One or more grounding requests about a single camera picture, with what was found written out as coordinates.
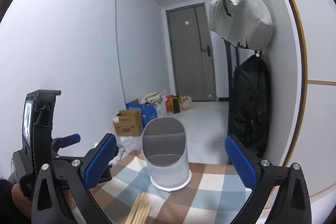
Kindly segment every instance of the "plastic bag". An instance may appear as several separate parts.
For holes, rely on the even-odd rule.
[[[128,155],[133,150],[142,151],[142,134],[139,137],[119,137],[117,138],[117,145],[119,148],[123,148],[125,155]]]
[[[156,108],[157,117],[168,116],[165,98],[166,97],[161,96],[160,101],[151,104],[152,107]]]
[[[172,102],[172,100],[173,100],[173,95],[168,95],[168,96],[166,96],[166,109],[167,109],[167,113],[169,113],[169,111],[170,111],[170,104],[171,104],[171,102]]]
[[[189,96],[180,96],[181,99],[181,105],[180,109],[181,110],[193,110],[194,109],[194,104]]]
[[[109,166],[114,166],[117,164],[117,162],[119,162],[122,158],[124,158],[126,156],[126,153],[124,153],[124,149],[121,147],[119,148],[119,153],[117,156],[115,156],[110,162],[109,162]]]

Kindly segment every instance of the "cut-open plastic container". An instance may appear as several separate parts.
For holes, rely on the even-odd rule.
[[[143,131],[142,148],[153,185],[172,192],[191,180],[185,129],[174,117],[152,120]]]

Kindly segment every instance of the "wooden stick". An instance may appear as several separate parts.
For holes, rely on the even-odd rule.
[[[136,220],[135,222],[133,222],[133,224],[139,224],[139,223],[142,222],[142,219],[143,219],[143,217],[144,217],[144,215],[145,215],[145,213],[146,213],[146,210],[147,210],[147,207],[148,207],[148,206],[149,206],[148,204],[145,204],[145,205],[141,208],[141,210],[139,211],[139,217],[137,218],[137,220]]]
[[[142,215],[142,213],[143,213],[143,211],[144,211],[144,209],[147,205],[147,200],[148,200],[148,197],[146,197],[145,200],[143,201],[143,203],[139,205],[132,224],[136,224],[139,221],[139,219],[141,218],[141,215]]]
[[[141,193],[136,197],[135,202],[132,206],[132,209],[128,214],[128,217],[126,219],[125,224],[131,224],[131,221],[133,220],[134,214],[135,214],[140,202],[142,201],[143,197],[144,197],[144,193]]]
[[[152,209],[152,206],[148,205],[147,208],[146,208],[145,214],[143,215],[143,217],[142,217],[141,221],[139,222],[139,224],[145,224],[146,223],[147,217],[148,217],[149,212],[151,211],[151,209]]]

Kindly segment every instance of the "human hand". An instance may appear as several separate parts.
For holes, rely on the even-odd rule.
[[[71,191],[63,190],[63,193],[67,203],[70,205],[72,203]],[[12,187],[12,199],[20,212],[23,213],[27,218],[31,219],[33,202],[23,195],[18,183],[14,184]]]

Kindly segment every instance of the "black backpack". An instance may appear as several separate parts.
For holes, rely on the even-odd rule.
[[[228,134],[263,156],[269,127],[270,79],[261,57],[252,55],[235,69],[229,102]]]

